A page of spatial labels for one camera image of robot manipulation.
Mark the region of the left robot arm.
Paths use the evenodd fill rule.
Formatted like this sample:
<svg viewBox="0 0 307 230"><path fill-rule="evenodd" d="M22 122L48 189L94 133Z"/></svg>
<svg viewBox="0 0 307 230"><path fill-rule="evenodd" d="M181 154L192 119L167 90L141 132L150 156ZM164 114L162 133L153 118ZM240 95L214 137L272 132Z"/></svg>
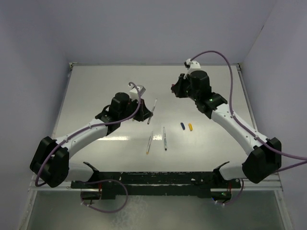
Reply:
<svg viewBox="0 0 307 230"><path fill-rule="evenodd" d="M43 138L30 163L30 170L52 188L64 181L82 181L88 188L93 188L98 184L99 171L87 162L72 163L70 158L92 142L113 133L122 122L131 118L143 122L152 115L144 99L118 92L111 103L84 127L60 138Z"/></svg>

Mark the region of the purple marker pen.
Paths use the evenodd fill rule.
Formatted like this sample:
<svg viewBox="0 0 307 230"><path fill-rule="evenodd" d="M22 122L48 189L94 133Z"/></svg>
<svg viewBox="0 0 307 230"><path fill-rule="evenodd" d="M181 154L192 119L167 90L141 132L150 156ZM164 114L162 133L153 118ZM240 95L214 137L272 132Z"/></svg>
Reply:
<svg viewBox="0 0 307 230"><path fill-rule="evenodd" d="M156 107L156 103L157 103L157 98L155 99L155 102L154 102L154 105L153 105L153 107L152 107L152 110L151 110L151 116L149 117L149 119L148 119L148 121L147 121L147 124L149 125L150 124L150 121L151 121L151 119L152 119L152 117L153 117L153 115L154 115L154 110L155 110L155 107Z"/></svg>

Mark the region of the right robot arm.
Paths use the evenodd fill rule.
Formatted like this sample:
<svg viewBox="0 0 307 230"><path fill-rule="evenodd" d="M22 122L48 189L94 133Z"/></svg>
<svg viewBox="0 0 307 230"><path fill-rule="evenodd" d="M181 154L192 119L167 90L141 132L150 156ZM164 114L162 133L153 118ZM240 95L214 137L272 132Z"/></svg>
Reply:
<svg viewBox="0 0 307 230"><path fill-rule="evenodd" d="M213 182L217 187L225 187L230 180L241 178L258 184L280 169L282 157L277 153L282 147L280 140L269 139L251 128L245 130L248 124L236 113L230 112L230 106L223 96L212 91L205 71L180 74L171 91L177 98L193 100L197 109L224 128L247 155L243 162L227 161L214 169Z"/></svg>

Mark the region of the yellow marker pen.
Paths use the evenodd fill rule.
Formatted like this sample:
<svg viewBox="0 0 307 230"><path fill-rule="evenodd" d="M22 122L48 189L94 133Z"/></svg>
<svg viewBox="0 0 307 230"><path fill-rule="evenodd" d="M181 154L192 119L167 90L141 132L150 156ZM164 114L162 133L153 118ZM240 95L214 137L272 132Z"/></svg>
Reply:
<svg viewBox="0 0 307 230"><path fill-rule="evenodd" d="M151 143L152 143L152 140L153 140L153 136L154 136L154 132L152 131L151 135L149 137L149 141L148 141L148 145L147 145L147 149L146 149L146 154L147 155L149 154L149 151L150 151L150 147L151 147Z"/></svg>

